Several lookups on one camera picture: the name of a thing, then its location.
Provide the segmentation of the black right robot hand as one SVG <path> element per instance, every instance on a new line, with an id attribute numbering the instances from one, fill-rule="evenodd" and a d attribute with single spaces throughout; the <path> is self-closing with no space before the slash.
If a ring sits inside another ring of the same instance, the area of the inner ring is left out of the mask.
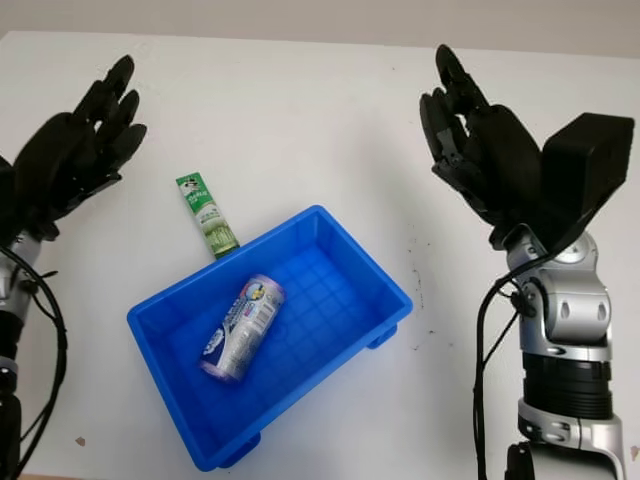
<path id="1" fill-rule="evenodd" d="M 492 247 L 506 250 L 540 201 L 541 151 L 512 110 L 488 102 L 449 46 L 435 61 L 441 86 L 419 101 L 432 172 L 493 227 Z"/>

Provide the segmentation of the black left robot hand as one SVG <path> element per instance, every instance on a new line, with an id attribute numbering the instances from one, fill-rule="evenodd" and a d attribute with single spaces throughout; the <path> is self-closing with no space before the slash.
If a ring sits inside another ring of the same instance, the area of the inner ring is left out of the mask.
<path id="1" fill-rule="evenodd" d="M 29 139 L 13 163 L 1 161 L 1 245 L 20 233 L 53 241 L 56 222 L 122 179 L 146 133 L 136 124 L 135 69 L 125 55 L 95 81 L 76 108 L 60 112 Z"/>

